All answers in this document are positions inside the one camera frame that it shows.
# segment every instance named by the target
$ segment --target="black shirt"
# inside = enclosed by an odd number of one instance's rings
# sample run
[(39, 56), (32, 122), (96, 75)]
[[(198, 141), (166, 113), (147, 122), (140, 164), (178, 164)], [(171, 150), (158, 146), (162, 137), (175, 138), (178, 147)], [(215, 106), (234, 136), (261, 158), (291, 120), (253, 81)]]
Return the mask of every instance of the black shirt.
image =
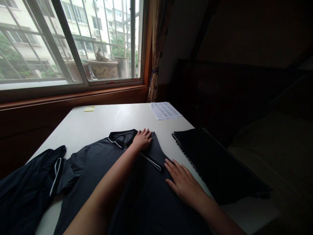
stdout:
[[(72, 154), (67, 164), (80, 172), (62, 203), (55, 235), (61, 235), (97, 184), (132, 143), (136, 130), (111, 133), (108, 138)], [(182, 202), (165, 182), (165, 154), (156, 134), (138, 156), (130, 179), (119, 198), (107, 234), (211, 234), (202, 217)]]

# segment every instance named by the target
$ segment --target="yellow sticky note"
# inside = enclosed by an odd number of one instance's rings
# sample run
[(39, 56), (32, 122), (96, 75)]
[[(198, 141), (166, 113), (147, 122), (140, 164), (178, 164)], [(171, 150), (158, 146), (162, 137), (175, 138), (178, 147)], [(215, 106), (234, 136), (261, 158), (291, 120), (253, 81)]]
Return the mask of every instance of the yellow sticky note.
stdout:
[(92, 112), (95, 110), (95, 107), (94, 106), (90, 106), (90, 107), (86, 107), (84, 112)]

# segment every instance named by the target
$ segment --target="white table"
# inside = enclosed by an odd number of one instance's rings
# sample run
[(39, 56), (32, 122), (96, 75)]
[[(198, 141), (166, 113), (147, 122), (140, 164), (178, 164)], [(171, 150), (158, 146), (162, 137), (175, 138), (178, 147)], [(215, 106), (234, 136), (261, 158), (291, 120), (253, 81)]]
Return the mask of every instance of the white table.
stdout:
[[(184, 164), (211, 196), (206, 184), (196, 173), (172, 137), (174, 131), (194, 128), (184, 117), (158, 121), (148, 103), (97, 105), (93, 112), (84, 112), (86, 106), (76, 107), (64, 118), (31, 157), (46, 149), (56, 149), (65, 145), (68, 159), (82, 147), (108, 137), (110, 132), (149, 128), (157, 135), (162, 151), (170, 159)], [(61, 211), (63, 196), (54, 198), (53, 204), (45, 212), (36, 234), (53, 234)], [(225, 212), (247, 233), (253, 234), (279, 215), (279, 211), (268, 200), (245, 198), (236, 204), (222, 207)]]

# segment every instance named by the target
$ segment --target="ceramic flower pot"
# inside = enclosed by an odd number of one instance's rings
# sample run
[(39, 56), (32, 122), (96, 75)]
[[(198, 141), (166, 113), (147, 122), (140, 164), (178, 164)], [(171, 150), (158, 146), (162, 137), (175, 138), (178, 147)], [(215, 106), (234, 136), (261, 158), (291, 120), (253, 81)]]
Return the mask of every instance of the ceramic flower pot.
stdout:
[(109, 79), (118, 77), (118, 62), (116, 61), (100, 62), (95, 60), (88, 60), (87, 62), (89, 63), (94, 75), (98, 78)]
[[(72, 76), (72, 79), (74, 82), (80, 82), (82, 80), (81, 75), (79, 74), (79, 71), (77, 69), (77, 66), (75, 64), (75, 62), (65, 62), (66, 67), (69, 70), (69, 73)], [(82, 66), (85, 70), (85, 74), (88, 80), (91, 80), (91, 76), (90, 76), (90, 70), (89, 70), (89, 65), (88, 63), (82, 63)]]

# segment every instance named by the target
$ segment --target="folded clothing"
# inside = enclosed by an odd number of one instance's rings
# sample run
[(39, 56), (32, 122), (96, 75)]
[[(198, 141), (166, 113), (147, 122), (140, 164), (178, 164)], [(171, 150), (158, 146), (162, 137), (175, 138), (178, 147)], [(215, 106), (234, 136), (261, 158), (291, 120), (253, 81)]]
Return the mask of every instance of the folded clothing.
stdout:
[(0, 234), (35, 233), (52, 202), (59, 181), (55, 169), (60, 172), (65, 153), (64, 145), (48, 149), (0, 181)]
[(272, 189), (234, 158), (204, 128), (174, 132), (181, 147), (216, 202), (226, 205), (253, 196), (268, 199)]

